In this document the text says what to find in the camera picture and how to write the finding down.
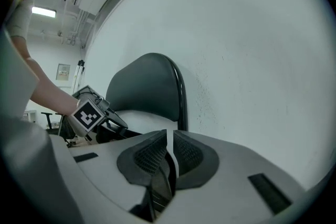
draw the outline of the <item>person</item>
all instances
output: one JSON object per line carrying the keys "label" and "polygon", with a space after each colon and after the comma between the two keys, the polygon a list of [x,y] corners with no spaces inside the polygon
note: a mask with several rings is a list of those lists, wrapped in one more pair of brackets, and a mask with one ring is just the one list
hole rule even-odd
{"label": "person", "polygon": [[34,0],[23,0],[10,15],[6,28],[15,48],[39,79],[31,100],[59,114],[69,116],[76,110],[79,101],[54,85],[27,49],[28,26],[33,6]]}

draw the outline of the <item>fluorescent light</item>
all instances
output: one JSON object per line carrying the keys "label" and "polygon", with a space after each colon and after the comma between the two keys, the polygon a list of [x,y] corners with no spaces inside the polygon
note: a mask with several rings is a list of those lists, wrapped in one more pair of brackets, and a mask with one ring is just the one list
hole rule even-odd
{"label": "fluorescent light", "polygon": [[31,11],[35,14],[40,14],[40,15],[44,15],[44,16],[48,16],[52,18],[56,17],[56,11],[51,10],[51,9],[33,7]]}

